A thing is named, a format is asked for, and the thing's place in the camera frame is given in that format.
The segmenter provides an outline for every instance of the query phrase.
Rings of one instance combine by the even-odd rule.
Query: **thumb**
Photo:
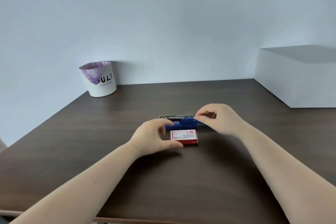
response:
[[[183,144],[174,140],[162,140],[163,150],[169,148],[183,148]]]
[[[213,124],[214,119],[211,119],[207,116],[204,115],[195,115],[195,119],[204,123],[205,125],[208,125],[209,127],[211,127],[211,125]]]

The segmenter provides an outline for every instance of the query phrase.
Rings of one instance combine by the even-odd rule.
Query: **white box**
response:
[[[318,45],[260,49],[254,79],[291,108],[336,107],[336,50]]]

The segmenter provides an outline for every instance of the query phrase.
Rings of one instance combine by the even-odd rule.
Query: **desk surface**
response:
[[[126,143],[144,121],[208,103],[229,104],[336,185],[336,109],[290,109],[253,79],[125,85],[102,98],[84,93],[0,154],[0,214],[25,211]],[[288,223],[237,139],[206,128],[198,137],[198,146],[138,159],[99,220]]]

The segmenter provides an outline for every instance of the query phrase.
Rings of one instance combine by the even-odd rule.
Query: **stapler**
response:
[[[166,130],[197,129],[198,124],[204,124],[195,119],[195,115],[161,115],[160,119],[168,119],[174,126],[166,125]]]

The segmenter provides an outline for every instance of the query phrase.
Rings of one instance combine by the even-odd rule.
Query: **right hand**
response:
[[[216,118],[209,117],[209,114],[213,113],[216,113]],[[225,104],[205,105],[198,110],[195,119],[208,125],[218,133],[236,137],[238,137],[239,132],[246,124],[231,107]]]

